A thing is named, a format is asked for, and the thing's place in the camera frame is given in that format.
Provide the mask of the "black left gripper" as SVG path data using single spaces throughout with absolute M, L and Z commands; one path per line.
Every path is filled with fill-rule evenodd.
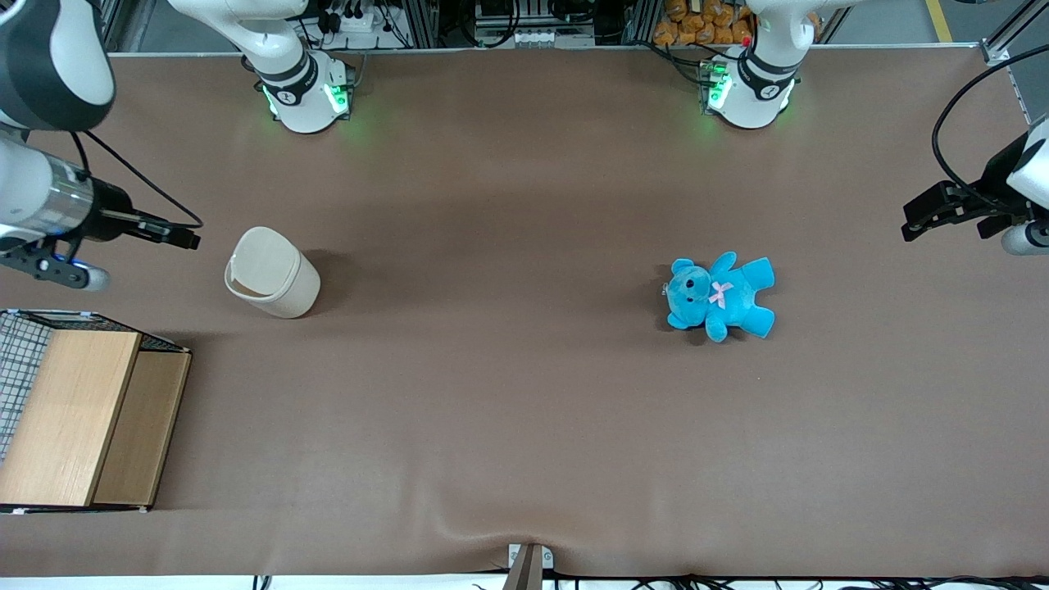
M 939 182 L 911 199 L 901 226 L 904 243 L 914 243 L 933 229 L 965 224 L 981 217 L 977 229 L 982 239 L 990 239 L 1009 228 L 1034 220 L 1033 205 L 1007 183 L 1027 143 L 1024 132 L 987 161 L 980 178 L 960 190 L 954 182 Z M 966 211 L 965 199 L 975 210 Z

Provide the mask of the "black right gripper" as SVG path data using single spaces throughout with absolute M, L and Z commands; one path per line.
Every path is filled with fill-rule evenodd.
M 91 208 L 85 220 L 85 238 L 109 243 L 134 233 L 136 238 L 186 250 L 198 250 L 200 238 L 179 224 L 134 209 L 123 189 L 106 182 L 91 182 Z

